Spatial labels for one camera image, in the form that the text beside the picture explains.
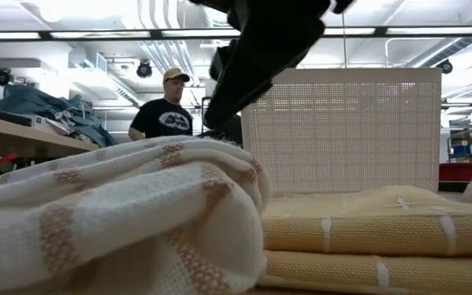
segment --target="black robotic gripper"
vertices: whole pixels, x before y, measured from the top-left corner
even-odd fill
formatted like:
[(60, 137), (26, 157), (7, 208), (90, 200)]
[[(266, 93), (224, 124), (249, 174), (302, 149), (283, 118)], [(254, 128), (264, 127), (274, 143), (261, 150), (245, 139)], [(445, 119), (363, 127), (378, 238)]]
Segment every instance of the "black robotic gripper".
[[(227, 14), (228, 23), (241, 32), (229, 46), (217, 48), (210, 75), (217, 81), (204, 122), (219, 129), (244, 107), (258, 100), (283, 70), (296, 67), (321, 38), (320, 20), (330, 0), (234, 0), (219, 9), (220, 0), (191, 0)], [(343, 13), (354, 0), (336, 0), (333, 13)]]

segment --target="white perforated panel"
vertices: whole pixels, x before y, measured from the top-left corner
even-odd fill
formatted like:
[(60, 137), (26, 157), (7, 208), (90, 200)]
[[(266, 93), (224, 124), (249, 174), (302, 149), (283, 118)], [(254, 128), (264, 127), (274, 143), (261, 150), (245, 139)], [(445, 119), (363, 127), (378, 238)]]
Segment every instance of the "white perforated panel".
[(438, 190), (439, 69), (287, 70), (243, 111), (276, 192)]

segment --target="blue fabric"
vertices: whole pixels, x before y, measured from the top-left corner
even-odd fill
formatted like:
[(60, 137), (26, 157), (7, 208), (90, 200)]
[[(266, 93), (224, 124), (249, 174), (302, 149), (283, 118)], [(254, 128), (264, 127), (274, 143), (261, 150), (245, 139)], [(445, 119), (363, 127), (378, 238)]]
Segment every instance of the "blue fabric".
[(0, 99), (0, 111), (55, 120), (74, 131), (75, 135), (82, 134), (102, 148), (118, 144), (101, 126), (102, 121), (94, 114), (94, 109), (83, 102), (80, 95), (66, 100), (30, 86), (6, 86), (5, 97)]

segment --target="folded cloth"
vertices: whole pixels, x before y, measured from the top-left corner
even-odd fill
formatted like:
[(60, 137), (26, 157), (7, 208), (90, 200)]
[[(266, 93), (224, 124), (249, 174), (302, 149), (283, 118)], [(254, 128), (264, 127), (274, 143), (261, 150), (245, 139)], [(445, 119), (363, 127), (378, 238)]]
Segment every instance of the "folded cloth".
[(266, 255), (262, 286), (356, 294), (472, 294), (472, 258)]
[(263, 215), (259, 285), (361, 294), (472, 294), (472, 204), (412, 187), (283, 195)]
[(254, 288), (244, 295), (343, 295), (343, 293), (322, 293), (306, 290), (284, 289), (284, 288)]
[(155, 138), (0, 177), (0, 294), (239, 294), (270, 196), (251, 154)]
[(380, 256), (472, 256), (472, 204), (413, 187), (274, 197), (265, 249)]

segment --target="white fabric with brown stripes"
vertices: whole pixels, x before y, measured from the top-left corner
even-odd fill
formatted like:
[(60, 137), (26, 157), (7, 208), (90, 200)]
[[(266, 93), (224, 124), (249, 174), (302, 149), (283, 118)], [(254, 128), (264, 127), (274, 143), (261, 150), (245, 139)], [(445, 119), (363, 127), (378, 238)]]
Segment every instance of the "white fabric with brown stripes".
[(244, 150), (147, 139), (0, 177), (0, 294), (239, 294), (267, 174)]

